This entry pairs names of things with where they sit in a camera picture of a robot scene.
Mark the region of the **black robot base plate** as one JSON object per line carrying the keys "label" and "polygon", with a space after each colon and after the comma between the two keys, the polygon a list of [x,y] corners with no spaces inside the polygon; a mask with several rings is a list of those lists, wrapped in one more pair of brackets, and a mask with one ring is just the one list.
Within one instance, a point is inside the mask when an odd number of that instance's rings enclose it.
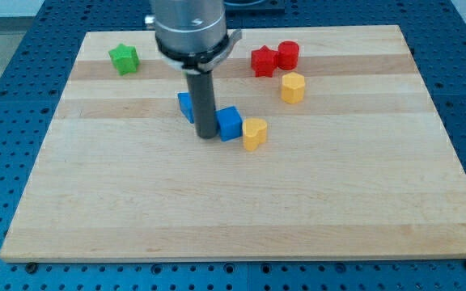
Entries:
{"label": "black robot base plate", "polygon": [[286,0],[224,0],[228,14],[284,12]]}

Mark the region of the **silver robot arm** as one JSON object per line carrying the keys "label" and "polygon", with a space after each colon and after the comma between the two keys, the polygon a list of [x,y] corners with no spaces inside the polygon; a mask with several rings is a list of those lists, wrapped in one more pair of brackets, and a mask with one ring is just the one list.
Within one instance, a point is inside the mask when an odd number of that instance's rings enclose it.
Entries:
{"label": "silver robot arm", "polygon": [[150,0],[148,22],[158,50],[172,67],[184,73],[193,106],[196,135],[218,133],[213,70],[241,40],[240,29],[229,32],[223,0]]}

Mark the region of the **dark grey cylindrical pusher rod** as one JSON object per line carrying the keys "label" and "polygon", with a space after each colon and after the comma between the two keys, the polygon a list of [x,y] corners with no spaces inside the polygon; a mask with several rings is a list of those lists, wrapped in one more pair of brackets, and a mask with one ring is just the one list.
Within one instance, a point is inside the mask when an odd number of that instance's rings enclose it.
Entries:
{"label": "dark grey cylindrical pusher rod", "polygon": [[196,134],[203,139],[213,138],[218,132],[218,122],[212,72],[186,74],[185,77],[192,102]]}

